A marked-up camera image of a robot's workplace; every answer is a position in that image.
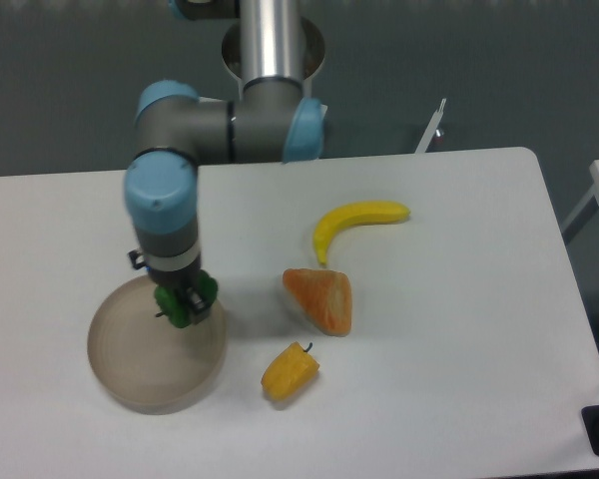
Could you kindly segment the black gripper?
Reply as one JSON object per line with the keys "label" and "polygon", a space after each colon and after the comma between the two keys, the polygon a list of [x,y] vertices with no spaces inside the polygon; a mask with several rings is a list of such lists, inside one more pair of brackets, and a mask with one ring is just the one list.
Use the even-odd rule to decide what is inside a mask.
{"label": "black gripper", "polygon": [[127,257],[133,269],[142,270],[157,285],[153,293],[156,304],[172,304],[172,289],[185,290],[185,307],[191,324],[199,324],[210,317],[215,303],[215,287],[207,284],[198,289],[191,288],[198,282],[201,270],[199,248],[135,248],[127,253]]}

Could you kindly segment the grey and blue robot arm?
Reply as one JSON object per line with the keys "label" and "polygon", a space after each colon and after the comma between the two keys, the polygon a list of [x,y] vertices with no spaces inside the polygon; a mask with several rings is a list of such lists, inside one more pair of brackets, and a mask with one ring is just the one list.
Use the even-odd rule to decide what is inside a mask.
{"label": "grey and blue robot arm", "polygon": [[201,99],[191,86],[162,80],[141,94],[137,153],[124,177],[124,201],[138,247],[132,266],[155,285],[159,314],[185,328],[209,317],[217,282],[203,270],[198,169],[205,165],[314,160],[324,112],[304,87],[307,39],[295,1],[174,1],[190,21],[236,19],[241,95]]}

